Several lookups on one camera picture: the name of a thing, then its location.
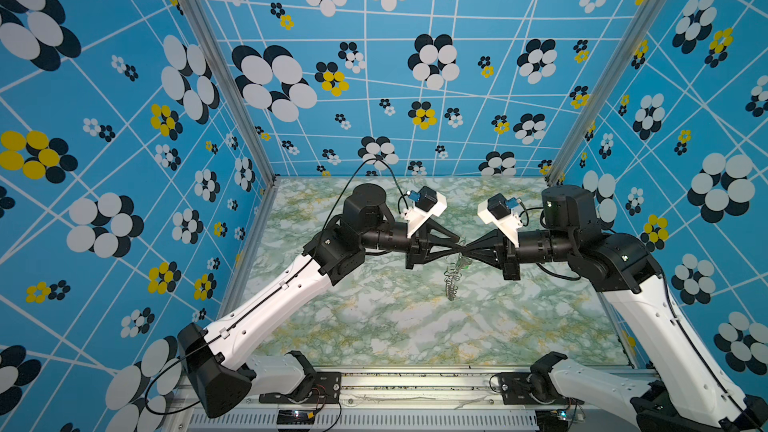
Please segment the green key tag with key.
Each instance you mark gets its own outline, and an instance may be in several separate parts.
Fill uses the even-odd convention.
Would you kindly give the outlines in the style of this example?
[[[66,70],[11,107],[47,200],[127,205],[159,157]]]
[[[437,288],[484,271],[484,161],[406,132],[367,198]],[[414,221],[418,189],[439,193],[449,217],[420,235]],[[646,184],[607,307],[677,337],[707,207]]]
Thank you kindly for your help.
[[[472,260],[470,258],[460,255],[455,263],[454,271],[456,273],[461,273],[463,270],[467,269],[471,263]]]

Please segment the steel key organizer plate with rings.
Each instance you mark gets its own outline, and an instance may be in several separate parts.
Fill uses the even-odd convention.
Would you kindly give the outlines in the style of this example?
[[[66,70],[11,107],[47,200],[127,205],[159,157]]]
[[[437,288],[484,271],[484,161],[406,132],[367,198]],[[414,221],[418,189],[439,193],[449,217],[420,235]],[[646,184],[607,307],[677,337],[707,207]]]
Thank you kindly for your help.
[[[461,273],[456,273],[454,271],[456,261],[449,264],[444,271],[445,296],[449,301],[454,301],[456,299],[458,294],[458,284],[463,276],[463,272],[466,270],[463,270]]]

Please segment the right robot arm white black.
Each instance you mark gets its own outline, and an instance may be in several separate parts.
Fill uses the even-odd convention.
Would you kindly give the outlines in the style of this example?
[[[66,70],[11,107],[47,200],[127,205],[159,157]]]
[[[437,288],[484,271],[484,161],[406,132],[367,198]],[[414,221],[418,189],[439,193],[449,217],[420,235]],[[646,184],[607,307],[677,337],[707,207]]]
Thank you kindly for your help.
[[[590,191],[554,186],[542,194],[544,226],[525,231],[515,202],[497,194],[478,206],[495,229],[464,255],[520,277],[523,264],[565,262],[619,312],[657,374],[631,380],[559,352],[536,361],[523,390],[536,401],[594,405],[642,431],[763,431],[767,403],[748,395],[717,364],[672,299],[659,262],[635,236],[606,233]]]

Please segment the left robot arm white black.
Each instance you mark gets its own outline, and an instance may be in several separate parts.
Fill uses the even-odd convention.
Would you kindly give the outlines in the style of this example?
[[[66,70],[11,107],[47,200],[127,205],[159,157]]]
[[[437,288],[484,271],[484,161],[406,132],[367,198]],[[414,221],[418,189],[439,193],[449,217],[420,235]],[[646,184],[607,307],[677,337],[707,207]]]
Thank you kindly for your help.
[[[355,187],[341,213],[264,289],[217,321],[205,327],[189,324],[178,333],[180,363],[208,417],[230,412],[249,396],[307,397],[316,371],[302,353],[253,353],[303,305],[336,286],[374,252],[400,252],[412,269],[458,251],[458,235],[436,221],[447,207],[445,196],[427,186],[409,196],[414,204],[398,221],[382,187]]]

